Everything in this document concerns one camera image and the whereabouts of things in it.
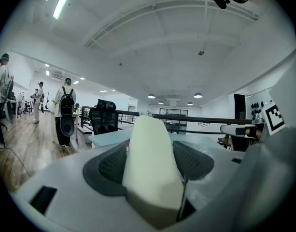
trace white table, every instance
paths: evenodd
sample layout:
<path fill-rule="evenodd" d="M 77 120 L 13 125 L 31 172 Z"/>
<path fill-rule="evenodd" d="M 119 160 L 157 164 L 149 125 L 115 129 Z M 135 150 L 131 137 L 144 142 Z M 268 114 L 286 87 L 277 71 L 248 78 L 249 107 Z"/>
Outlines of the white table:
<path fill-rule="evenodd" d="M 75 130 L 76 130 L 76 141 L 78 140 L 78 117 L 80 114 L 73 112 L 73 117 L 75 116 Z"/>
<path fill-rule="evenodd" d="M 124 130 L 118 130 L 118 131 L 109 132 L 105 134 L 92 135 L 92 136 L 89 136 L 89 139 L 95 147 L 102 147 L 102 146 L 125 142 L 131 138 L 132 132 L 133 132 L 133 128 L 127 128 Z M 169 133 L 169 137 L 172 144 L 173 144 L 173 141 L 186 141 L 194 144 L 200 144 L 206 147 L 225 149 L 222 146 L 220 146 L 217 142 L 212 140 L 211 138 L 200 135 L 200 134 L 180 135 L 180 134 Z"/>

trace dark slot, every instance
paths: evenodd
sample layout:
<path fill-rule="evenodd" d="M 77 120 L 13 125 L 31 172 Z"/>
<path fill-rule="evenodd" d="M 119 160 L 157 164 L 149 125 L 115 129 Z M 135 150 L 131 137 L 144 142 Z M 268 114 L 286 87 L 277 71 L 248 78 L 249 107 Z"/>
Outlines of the dark slot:
<path fill-rule="evenodd" d="M 247 129 L 247 127 L 236 128 L 236 135 L 237 136 L 244 136 L 246 129 Z"/>
<path fill-rule="evenodd" d="M 44 215 L 56 191 L 56 188 L 45 186 L 42 187 L 34 196 L 32 201 L 30 202 L 30 205 L 32 205 L 37 211 Z"/>
<path fill-rule="evenodd" d="M 238 163 L 238 164 L 240 164 L 242 162 L 242 160 L 239 159 L 239 158 L 233 158 L 233 160 L 231 160 L 231 161 L 235 162 L 235 163 Z"/>

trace railing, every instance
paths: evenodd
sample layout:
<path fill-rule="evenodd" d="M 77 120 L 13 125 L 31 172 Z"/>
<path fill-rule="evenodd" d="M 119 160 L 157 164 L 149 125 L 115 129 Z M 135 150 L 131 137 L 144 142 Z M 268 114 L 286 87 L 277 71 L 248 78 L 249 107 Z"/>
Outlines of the railing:
<path fill-rule="evenodd" d="M 202 123 L 198 123 L 198 125 L 199 126 L 201 126 L 201 127 L 206 127 L 206 126 L 208 126 L 208 125 L 210 125 L 211 123 L 204 123 L 204 122 L 202 122 Z"/>
<path fill-rule="evenodd" d="M 90 117 L 89 117 L 89 112 L 90 112 L 90 109 L 91 108 L 94 108 L 94 107 L 91 107 L 91 106 L 83 106 L 82 107 L 82 110 L 81 110 L 81 121 L 80 121 L 80 127 L 83 128 L 83 127 L 86 127 L 88 128 L 89 130 L 93 131 L 92 128 L 88 127 L 87 125 L 91 126 L 91 122 L 90 122 Z"/>
<path fill-rule="evenodd" d="M 130 112 L 130 111 L 120 111 L 117 110 L 119 114 L 118 122 L 126 123 L 126 124 L 134 124 L 136 118 L 139 116 L 138 112 Z"/>
<path fill-rule="evenodd" d="M 89 110 L 93 107 L 83 106 L 82 107 L 82 113 L 81 113 L 81 127 L 87 127 L 90 130 L 91 126 L 90 118 L 89 118 Z M 139 116 L 138 112 L 130 112 L 130 111 L 120 111 L 117 110 L 119 117 L 118 122 L 120 124 L 126 123 L 126 124 L 134 124 L 136 118 Z M 174 120 L 174 121 L 185 121 L 185 122 L 197 122 L 198 125 L 205 127 L 207 125 L 210 125 L 212 123 L 215 124 L 239 124 L 239 125 L 245 125 L 245 124 L 251 124 L 252 120 L 250 119 L 230 119 L 230 118 L 201 118 L 201 117 L 187 117 L 187 116 L 178 116 L 178 115 L 160 115 L 160 114 L 153 114 L 154 118 L 158 118 L 161 120 Z M 182 132 L 182 133 L 197 133 L 197 134 L 219 134 L 224 135 L 222 132 L 213 132 L 213 131 L 194 131 L 194 130 L 180 130 L 180 129 L 174 129 L 174 128 L 167 128 L 167 131 L 169 132 Z"/>

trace office chair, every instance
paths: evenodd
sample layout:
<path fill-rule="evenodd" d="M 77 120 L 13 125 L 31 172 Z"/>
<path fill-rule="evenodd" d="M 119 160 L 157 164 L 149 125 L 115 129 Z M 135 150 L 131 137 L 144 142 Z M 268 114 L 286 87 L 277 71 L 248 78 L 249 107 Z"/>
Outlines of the office chair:
<path fill-rule="evenodd" d="M 96 108 L 91 108 L 89 117 L 94 135 L 109 133 L 118 130 L 119 114 L 111 101 L 99 100 Z"/>

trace wooden floor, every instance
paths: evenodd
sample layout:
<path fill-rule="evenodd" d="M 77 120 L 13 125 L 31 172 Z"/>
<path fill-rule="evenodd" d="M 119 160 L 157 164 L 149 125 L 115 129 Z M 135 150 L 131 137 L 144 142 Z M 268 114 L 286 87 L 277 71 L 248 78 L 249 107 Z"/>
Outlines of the wooden floor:
<path fill-rule="evenodd" d="M 25 114 L 14 124 L 7 125 L 7 130 L 3 128 L 6 149 L 0 150 L 0 174 L 9 191 L 17 190 L 30 178 L 29 175 L 33 176 L 55 159 L 91 149 L 91 145 L 85 144 L 81 132 L 78 132 L 78 141 L 75 139 L 75 133 L 70 138 L 70 148 L 60 146 L 53 114 L 40 113 L 39 124 L 33 124 L 33 119 L 33 115 Z M 18 155 L 28 173 L 8 148 Z"/>

